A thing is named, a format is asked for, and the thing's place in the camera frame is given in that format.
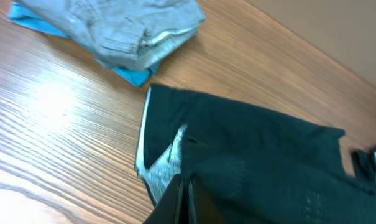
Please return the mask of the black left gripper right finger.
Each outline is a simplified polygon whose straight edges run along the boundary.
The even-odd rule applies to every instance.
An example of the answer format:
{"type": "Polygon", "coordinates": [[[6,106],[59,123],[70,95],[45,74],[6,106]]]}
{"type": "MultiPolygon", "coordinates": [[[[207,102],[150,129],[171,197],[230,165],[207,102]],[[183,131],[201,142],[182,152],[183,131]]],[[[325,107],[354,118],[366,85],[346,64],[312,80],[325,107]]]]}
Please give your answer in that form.
{"type": "Polygon", "coordinates": [[[198,177],[188,185],[189,224],[226,224],[206,187],[198,177]]]}

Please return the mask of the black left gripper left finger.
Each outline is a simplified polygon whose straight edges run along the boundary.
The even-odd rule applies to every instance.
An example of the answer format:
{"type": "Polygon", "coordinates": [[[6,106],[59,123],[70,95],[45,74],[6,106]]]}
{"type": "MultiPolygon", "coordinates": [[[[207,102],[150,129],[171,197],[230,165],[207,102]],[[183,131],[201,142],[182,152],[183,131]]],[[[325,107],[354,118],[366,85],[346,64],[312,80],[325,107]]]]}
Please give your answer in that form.
{"type": "Polygon", "coordinates": [[[143,224],[179,224],[184,186],[181,175],[174,175],[166,191],[143,224]]]}

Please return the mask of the dark navy shorts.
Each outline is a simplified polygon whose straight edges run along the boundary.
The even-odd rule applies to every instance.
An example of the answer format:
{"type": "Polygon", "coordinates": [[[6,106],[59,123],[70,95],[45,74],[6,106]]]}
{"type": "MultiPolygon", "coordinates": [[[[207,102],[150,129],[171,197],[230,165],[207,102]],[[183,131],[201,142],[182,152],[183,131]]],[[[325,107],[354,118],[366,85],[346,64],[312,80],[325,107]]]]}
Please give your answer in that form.
{"type": "Polygon", "coordinates": [[[227,223],[376,223],[376,185],[346,175],[342,129],[240,101],[149,87],[135,166],[153,204],[200,180],[227,223]]]}

